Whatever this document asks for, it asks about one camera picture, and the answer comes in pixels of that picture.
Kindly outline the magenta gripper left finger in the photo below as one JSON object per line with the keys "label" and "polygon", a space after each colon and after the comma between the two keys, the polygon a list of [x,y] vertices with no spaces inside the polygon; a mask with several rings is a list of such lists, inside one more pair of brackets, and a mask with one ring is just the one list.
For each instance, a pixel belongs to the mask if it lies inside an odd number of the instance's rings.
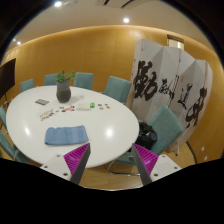
{"label": "magenta gripper left finger", "polygon": [[79,184],[91,154],[90,144],[84,144],[64,155],[65,162],[71,172],[70,181]]}

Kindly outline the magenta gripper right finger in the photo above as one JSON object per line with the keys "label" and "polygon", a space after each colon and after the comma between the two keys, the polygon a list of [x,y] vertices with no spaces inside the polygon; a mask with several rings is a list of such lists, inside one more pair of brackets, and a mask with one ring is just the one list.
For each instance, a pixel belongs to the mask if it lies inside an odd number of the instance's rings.
{"label": "magenta gripper right finger", "polygon": [[159,156],[137,144],[132,145],[131,153],[138,168],[142,184],[150,184],[150,175]]}

